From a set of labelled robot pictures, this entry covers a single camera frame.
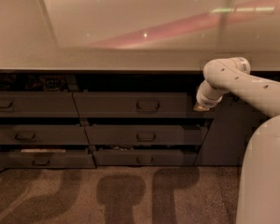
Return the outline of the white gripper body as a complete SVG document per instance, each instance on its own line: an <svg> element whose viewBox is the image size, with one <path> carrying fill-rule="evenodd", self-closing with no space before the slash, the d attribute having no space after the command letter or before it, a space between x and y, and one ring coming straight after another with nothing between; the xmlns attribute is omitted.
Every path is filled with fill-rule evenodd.
<svg viewBox="0 0 280 224"><path fill-rule="evenodd" d="M206 80L199 86L196 94L196 108L213 108L221 102L224 90L212 87Z"/></svg>

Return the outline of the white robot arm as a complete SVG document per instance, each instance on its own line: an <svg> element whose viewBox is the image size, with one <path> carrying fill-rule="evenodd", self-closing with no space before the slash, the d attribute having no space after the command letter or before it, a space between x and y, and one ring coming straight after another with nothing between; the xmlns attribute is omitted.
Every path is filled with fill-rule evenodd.
<svg viewBox="0 0 280 224"><path fill-rule="evenodd" d="M236 224L280 224L280 82L250 72L249 61L242 57L208 62L194 109L207 111L230 92L269 118L245 150Z"/></svg>

